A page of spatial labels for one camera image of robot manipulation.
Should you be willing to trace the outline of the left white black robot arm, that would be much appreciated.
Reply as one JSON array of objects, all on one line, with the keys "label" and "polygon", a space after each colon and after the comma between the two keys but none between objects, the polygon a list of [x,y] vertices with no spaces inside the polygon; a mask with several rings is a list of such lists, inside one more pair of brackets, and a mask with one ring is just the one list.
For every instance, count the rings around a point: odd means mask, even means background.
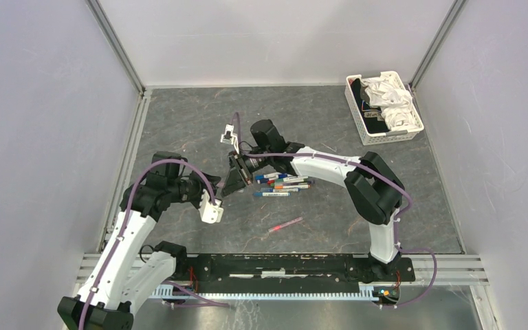
[{"label": "left white black robot arm", "polygon": [[64,296],[57,312],[68,329],[131,329],[135,315],[160,283],[188,273],[186,248],[157,245],[134,274],[131,268],[147,236],[172,204],[193,205],[200,219],[223,216],[216,198],[221,178],[189,164],[177,153],[158,152],[123,194],[115,229],[96,266],[74,297]]}]

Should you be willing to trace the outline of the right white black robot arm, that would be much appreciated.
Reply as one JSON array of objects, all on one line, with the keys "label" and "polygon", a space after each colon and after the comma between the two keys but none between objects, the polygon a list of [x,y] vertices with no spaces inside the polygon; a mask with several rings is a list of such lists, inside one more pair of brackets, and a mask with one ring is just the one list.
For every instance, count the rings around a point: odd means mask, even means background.
[{"label": "right white black robot arm", "polygon": [[346,188],[357,213],[369,223],[369,269],[379,281],[397,272],[402,253],[394,222],[406,197],[401,180],[374,152],[362,157],[322,153],[304,144],[288,142],[271,120],[259,120],[250,128],[256,145],[240,149],[238,126],[226,125],[220,141],[233,146],[228,155],[230,170],[221,190],[224,197],[254,182],[254,173],[266,166],[293,176],[320,179]]}]

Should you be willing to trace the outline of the blue cap marker front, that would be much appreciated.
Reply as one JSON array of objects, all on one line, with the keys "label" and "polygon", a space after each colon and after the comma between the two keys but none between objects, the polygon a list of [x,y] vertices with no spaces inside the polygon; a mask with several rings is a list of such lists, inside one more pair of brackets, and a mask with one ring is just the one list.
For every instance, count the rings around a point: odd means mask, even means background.
[{"label": "blue cap marker front", "polygon": [[288,197],[290,192],[254,192],[255,197]]}]

